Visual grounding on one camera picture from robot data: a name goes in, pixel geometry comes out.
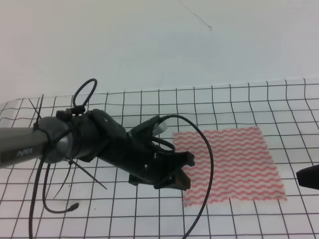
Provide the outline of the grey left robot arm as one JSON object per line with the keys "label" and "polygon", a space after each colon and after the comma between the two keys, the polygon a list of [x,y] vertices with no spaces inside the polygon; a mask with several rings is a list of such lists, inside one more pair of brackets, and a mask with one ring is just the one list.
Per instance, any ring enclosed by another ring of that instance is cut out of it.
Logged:
{"label": "grey left robot arm", "polygon": [[100,158],[128,172],[132,185],[188,190],[190,178],[183,167],[195,165],[194,155],[176,152],[171,143],[157,138],[161,123],[156,116],[126,131],[102,110],[82,116],[59,111],[55,117],[40,119],[34,127],[2,128],[0,165],[7,167],[39,157],[48,164]]}

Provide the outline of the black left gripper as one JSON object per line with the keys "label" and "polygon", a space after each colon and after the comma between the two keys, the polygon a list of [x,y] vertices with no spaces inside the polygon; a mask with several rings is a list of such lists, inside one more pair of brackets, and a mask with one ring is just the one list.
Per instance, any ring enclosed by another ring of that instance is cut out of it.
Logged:
{"label": "black left gripper", "polygon": [[122,125],[102,110],[91,110],[75,116],[71,109],[58,111],[56,118],[72,129],[65,156],[90,162],[95,157],[129,173],[129,183],[148,184],[156,189],[186,191],[191,180],[180,168],[194,166],[189,151],[176,152],[175,147],[156,136],[151,141],[129,136]]}

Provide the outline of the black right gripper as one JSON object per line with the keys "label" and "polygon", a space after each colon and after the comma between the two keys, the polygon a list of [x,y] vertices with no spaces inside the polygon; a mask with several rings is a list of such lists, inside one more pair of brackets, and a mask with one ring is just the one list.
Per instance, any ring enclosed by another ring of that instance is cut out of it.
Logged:
{"label": "black right gripper", "polygon": [[319,190],[319,165],[304,168],[296,176],[299,186]]}

